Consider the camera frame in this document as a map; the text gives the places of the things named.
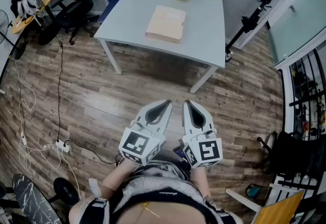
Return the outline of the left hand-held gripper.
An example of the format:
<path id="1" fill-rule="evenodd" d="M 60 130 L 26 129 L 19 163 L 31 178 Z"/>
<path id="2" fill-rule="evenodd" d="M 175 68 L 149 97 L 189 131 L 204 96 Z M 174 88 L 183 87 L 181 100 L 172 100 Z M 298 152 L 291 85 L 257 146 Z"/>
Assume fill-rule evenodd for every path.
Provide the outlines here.
<path id="1" fill-rule="evenodd" d="M 139 165 L 146 165 L 166 142 L 164 136 L 172 112 L 171 100 L 145 105 L 126 127 L 119 143 L 121 156 Z"/>

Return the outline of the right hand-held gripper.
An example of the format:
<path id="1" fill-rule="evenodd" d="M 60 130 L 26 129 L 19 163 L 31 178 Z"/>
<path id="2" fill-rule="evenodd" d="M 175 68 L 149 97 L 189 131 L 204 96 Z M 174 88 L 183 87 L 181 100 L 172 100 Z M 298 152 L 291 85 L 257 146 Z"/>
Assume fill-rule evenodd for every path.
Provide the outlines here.
<path id="1" fill-rule="evenodd" d="M 215 165 L 223 159 L 211 114 L 200 104 L 186 100 L 182 107 L 183 152 L 192 168 Z"/>

